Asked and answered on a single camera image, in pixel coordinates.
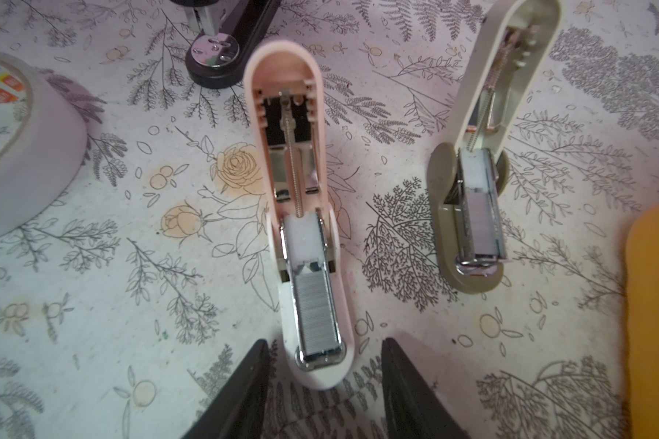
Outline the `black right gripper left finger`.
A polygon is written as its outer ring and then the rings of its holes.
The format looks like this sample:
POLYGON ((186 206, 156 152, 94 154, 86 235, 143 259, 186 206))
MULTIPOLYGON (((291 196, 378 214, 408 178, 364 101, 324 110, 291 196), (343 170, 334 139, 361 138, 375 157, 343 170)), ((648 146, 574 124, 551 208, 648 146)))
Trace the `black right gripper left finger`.
POLYGON ((195 377, 209 406, 185 434, 194 438, 260 438, 269 386, 271 356, 260 339, 232 368, 232 348, 225 346, 208 371, 195 377))

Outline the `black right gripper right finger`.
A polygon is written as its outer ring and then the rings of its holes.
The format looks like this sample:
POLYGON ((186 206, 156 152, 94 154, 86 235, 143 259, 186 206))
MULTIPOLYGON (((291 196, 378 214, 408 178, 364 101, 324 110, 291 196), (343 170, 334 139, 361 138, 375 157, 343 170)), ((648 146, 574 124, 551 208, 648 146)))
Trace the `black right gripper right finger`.
POLYGON ((390 439, 469 438, 395 339, 382 342, 381 357, 390 439))

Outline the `staple strip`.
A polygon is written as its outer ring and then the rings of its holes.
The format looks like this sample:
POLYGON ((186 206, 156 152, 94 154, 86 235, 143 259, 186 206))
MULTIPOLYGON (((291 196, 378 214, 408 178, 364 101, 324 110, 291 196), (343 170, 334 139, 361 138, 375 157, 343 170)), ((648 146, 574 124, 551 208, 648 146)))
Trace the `staple strip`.
POLYGON ((298 330, 298 362, 305 369, 343 359, 344 344, 331 279, 324 268, 302 268, 291 277, 298 330))
POLYGON ((464 202, 469 258, 482 263, 498 262, 503 252, 496 232, 491 194, 467 190, 464 202))

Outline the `pink white stapler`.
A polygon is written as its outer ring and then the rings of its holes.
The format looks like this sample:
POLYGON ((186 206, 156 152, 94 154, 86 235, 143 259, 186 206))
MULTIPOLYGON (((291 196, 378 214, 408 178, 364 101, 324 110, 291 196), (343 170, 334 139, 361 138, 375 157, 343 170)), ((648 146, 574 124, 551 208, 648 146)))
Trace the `pink white stapler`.
POLYGON ((269 40, 248 60, 243 87, 268 200, 265 225, 287 362, 300 384, 326 391, 341 384, 350 371, 356 344, 342 276, 339 225, 330 201, 322 74, 303 46, 269 40), (291 277, 304 267, 327 271, 344 344, 341 361, 315 369, 298 362, 291 277))

